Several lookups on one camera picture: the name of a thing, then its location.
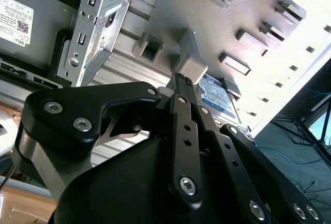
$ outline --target hard drive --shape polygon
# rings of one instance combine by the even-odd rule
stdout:
[[[233,99],[220,81],[205,74],[195,91],[198,103],[207,107],[217,121],[236,126],[240,124]]]

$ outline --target blue hard drive label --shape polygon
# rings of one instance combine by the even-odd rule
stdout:
[[[220,81],[205,74],[200,80],[199,86],[204,92],[201,95],[201,99],[205,104],[236,119],[236,112],[232,102]]]

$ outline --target bolt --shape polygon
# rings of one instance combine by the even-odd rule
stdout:
[[[46,102],[43,106],[43,109],[51,114],[59,114],[63,111],[61,104],[55,101]]]
[[[306,219],[306,214],[305,212],[296,204],[293,205],[294,211],[298,216],[300,216],[303,220]]]
[[[316,211],[309,205],[307,205],[308,213],[311,214],[316,220],[319,219],[319,215],[316,213]]]
[[[178,100],[181,101],[182,103],[186,103],[186,100],[181,96],[178,97]]]
[[[235,129],[234,127],[230,127],[230,131],[233,132],[235,135],[238,134],[237,129]]]
[[[156,95],[155,90],[153,90],[153,89],[151,89],[151,88],[148,88],[147,91],[148,91],[148,93],[150,93],[151,95]]]
[[[255,203],[254,201],[249,201],[249,208],[252,213],[257,217],[257,219],[261,221],[265,219],[264,212],[257,203]]]
[[[179,183],[180,187],[186,194],[189,196],[193,196],[195,194],[195,184],[191,179],[188,177],[182,177]]]
[[[204,107],[202,107],[201,110],[202,110],[202,112],[204,112],[205,114],[208,114],[208,113],[209,113],[208,109],[206,109],[206,108],[204,108]]]
[[[92,129],[92,124],[88,119],[85,118],[77,118],[73,121],[73,124],[75,129],[81,132],[88,132]]]

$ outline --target sticker label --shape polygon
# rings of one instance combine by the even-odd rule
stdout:
[[[205,74],[199,81],[199,86],[204,91],[201,99],[205,104],[231,118],[236,118],[232,102],[221,82]]]
[[[0,0],[0,38],[24,47],[30,44],[33,9],[13,0]]]

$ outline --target barcode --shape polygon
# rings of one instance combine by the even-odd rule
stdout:
[[[27,34],[27,32],[29,30],[29,25],[24,23],[24,22],[18,21],[17,22],[17,30]]]

